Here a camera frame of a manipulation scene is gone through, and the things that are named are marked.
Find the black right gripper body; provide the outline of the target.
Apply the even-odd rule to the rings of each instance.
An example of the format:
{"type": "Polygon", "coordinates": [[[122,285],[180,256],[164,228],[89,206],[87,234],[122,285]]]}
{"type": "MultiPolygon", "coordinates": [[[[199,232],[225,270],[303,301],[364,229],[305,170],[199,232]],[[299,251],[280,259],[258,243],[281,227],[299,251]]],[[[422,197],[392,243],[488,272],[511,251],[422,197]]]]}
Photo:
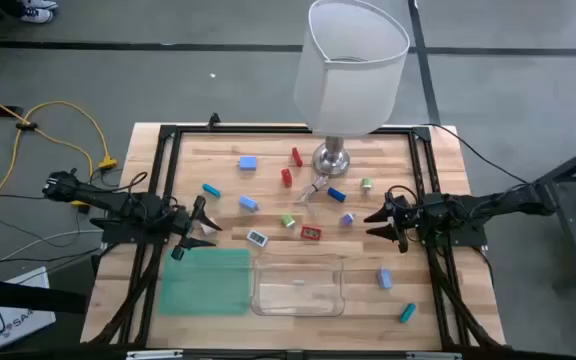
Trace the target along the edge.
{"type": "Polygon", "coordinates": [[[423,199],[418,199],[414,204],[408,201],[404,195],[400,196],[400,205],[403,207],[404,220],[401,234],[403,238],[400,244],[408,245],[410,242],[420,245],[428,245],[428,228],[422,224],[424,215],[423,199]]]}

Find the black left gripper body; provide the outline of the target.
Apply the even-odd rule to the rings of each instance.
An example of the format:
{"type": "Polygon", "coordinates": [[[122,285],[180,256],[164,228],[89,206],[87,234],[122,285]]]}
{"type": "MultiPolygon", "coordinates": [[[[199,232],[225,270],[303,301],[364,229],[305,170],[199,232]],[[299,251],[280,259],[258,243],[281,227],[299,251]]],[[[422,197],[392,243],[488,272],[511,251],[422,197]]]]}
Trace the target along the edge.
{"type": "Polygon", "coordinates": [[[174,205],[167,212],[165,222],[171,233],[184,238],[191,232],[194,218],[185,206],[174,205]]]}

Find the teal translucent plastic bin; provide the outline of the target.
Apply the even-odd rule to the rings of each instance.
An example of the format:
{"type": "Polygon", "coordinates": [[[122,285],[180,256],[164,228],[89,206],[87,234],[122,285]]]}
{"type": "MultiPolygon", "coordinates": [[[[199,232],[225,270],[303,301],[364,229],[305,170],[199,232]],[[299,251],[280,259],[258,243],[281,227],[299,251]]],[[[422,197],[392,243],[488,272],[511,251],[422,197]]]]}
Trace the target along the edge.
{"type": "Polygon", "coordinates": [[[159,300],[162,316],[243,316],[251,290],[247,249],[196,248],[181,260],[165,258],[159,300]]]}

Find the clear plastic bin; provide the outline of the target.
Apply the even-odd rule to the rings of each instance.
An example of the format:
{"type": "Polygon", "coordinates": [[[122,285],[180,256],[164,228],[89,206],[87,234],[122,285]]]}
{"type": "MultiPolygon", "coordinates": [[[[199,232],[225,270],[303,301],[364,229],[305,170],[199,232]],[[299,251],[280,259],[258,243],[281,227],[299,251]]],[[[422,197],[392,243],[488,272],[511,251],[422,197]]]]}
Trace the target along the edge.
{"type": "Polygon", "coordinates": [[[345,309],[342,259],[262,254],[253,261],[252,311],[259,316],[336,317],[345,309]]]}

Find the silver table lamp white shade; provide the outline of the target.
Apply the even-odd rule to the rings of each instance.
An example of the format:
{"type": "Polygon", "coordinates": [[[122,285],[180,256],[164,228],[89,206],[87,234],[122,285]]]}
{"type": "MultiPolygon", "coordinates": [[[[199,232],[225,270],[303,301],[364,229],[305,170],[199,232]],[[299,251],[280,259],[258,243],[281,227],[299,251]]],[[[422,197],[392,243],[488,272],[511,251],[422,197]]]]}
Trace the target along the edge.
{"type": "Polygon", "coordinates": [[[316,173],[346,173],[344,140],[390,118],[409,47],[402,25],[368,2],[316,0],[310,6],[294,103],[312,133],[325,138],[312,155],[316,173]]]}

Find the black beam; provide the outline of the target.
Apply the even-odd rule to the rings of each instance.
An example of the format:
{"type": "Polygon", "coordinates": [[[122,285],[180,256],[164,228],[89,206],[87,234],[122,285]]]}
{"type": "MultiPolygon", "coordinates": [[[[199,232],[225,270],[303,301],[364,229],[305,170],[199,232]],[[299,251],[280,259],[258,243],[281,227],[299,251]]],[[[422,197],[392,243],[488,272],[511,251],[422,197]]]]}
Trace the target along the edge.
{"type": "Polygon", "coordinates": [[[0,307],[81,314],[87,300],[79,293],[0,281],[0,307]]]}

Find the white printed sign board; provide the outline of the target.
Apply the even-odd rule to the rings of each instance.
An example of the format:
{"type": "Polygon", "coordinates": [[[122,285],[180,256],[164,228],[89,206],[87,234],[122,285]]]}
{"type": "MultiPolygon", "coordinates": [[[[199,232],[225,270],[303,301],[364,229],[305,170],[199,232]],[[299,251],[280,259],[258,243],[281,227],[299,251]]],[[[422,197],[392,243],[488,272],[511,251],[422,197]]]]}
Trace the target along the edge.
{"type": "MultiPolygon", "coordinates": [[[[49,289],[47,268],[42,266],[7,283],[49,289]]],[[[56,322],[54,312],[0,306],[0,348],[10,345],[56,322]]]]}

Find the person's leg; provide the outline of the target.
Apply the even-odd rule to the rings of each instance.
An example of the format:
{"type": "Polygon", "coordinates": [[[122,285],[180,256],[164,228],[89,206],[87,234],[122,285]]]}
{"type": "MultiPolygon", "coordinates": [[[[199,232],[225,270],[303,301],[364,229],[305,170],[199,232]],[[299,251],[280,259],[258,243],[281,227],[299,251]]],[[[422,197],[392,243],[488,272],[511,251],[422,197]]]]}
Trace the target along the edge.
{"type": "Polygon", "coordinates": [[[18,0],[0,0],[0,10],[12,18],[19,19],[24,16],[26,7],[18,0]]]}

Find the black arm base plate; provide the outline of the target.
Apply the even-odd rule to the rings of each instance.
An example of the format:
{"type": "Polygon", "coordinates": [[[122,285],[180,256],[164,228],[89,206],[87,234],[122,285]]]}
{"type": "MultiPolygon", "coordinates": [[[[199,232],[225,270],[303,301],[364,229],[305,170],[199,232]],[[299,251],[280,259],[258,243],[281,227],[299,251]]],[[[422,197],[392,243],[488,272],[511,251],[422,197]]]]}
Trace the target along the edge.
{"type": "Polygon", "coordinates": [[[161,245],[169,236],[160,227],[119,219],[92,218],[90,223],[103,231],[102,241],[108,244],[161,245]]]}
{"type": "Polygon", "coordinates": [[[481,247],[487,244],[484,227],[468,222],[439,225],[425,223],[419,226],[418,235],[426,245],[434,247],[481,247]]]}

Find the black aluminium table frame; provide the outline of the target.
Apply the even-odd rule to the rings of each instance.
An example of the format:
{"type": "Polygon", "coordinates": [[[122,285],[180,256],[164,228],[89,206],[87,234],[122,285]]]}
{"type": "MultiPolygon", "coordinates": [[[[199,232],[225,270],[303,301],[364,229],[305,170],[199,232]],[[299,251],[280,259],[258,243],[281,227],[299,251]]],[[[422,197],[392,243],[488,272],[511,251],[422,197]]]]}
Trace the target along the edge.
{"type": "MultiPolygon", "coordinates": [[[[301,154],[314,150],[319,140],[307,133],[305,125],[299,124],[217,124],[208,132],[199,123],[137,123],[133,128],[127,160],[124,164],[122,182],[146,170],[155,157],[160,128],[169,130],[181,127],[180,155],[176,166],[173,194],[181,200],[193,200],[200,180],[216,181],[210,170],[217,166],[224,169],[235,155],[256,155],[261,158],[259,174],[249,187],[252,198],[260,202],[262,215],[236,215],[238,205],[224,204],[214,215],[224,231],[218,236],[220,248],[243,248],[243,230],[251,225],[253,218],[261,221],[260,228],[279,236],[268,244],[271,254],[307,255],[334,253],[344,261],[344,281],[348,287],[345,296],[345,312],[337,317],[291,317],[259,316],[249,311],[245,316],[163,316],[159,315],[159,297],[162,280],[158,279],[153,296],[153,306],[148,327],[147,348],[184,349],[207,352],[209,350],[232,351],[243,354],[244,350],[261,354],[250,356],[279,357],[282,353],[301,352],[360,352],[368,351],[435,351],[441,348],[437,307],[428,268],[428,251],[420,244],[412,243],[406,254],[399,253],[397,245],[364,233],[370,224],[357,226],[361,234],[342,234],[335,230],[333,203],[328,195],[316,200],[317,219],[323,224],[323,239],[288,240],[287,229],[281,230],[279,220],[271,223],[271,214],[279,216],[294,201],[288,193],[279,195],[279,175],[273,175],[272,166],[291,163],[290,150],[296,146],[301,154]],[[392,269],[396,280],[391,298],[385,290],[378,290],[376,272],[378,260],[392,269]],[[414,302],[417,310],[407,324],[395,319],[407,303],[414,302]]],[[[374,195],[376,189],[362,198],[358,187],[363,176],[373,178],[376,187],[403,184],[429,192],[431,188],[449,193],[470,193],[460,141],[433,126],[387,125],[365,138],[347,141],[352,161],[359,163],[358,175],[348,173],[350,180],[337,185],[348,194],[344,204],[356,206],[360,215],[369,215],[383,202],[382,195],[374,195]]],[[[120,245],[100,260],[99,270],[91,295],[88,312],[81,334],[81,341],[92,340],[110,321],[124,301],[133,268],[136,247],[120,245]]],[[[497,342],[505,342],[488,267],[474,250],[461,247],[452,250],[454,268],[451,276],[457,276],[460,294],[472,314],[484,330],[497,342]]]]}

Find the silver metal bracket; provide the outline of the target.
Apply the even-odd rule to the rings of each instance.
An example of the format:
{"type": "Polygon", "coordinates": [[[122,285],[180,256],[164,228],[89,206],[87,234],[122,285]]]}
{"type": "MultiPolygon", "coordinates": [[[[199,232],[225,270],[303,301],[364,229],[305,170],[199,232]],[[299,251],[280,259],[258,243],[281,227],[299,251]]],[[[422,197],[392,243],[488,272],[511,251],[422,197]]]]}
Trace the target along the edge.
{"type": "Polygon", "coordinates": [[[182,349],[138,350],[126,353],[125,360],[171,360],[182,359],[182,349]]]}
{"type": "Polygon", "coordinates": [[[415,352],[407,352],[405,355],[405,359],[406,360],[463,360],[463,357],[460,353],[415,351],[415,352]]]}

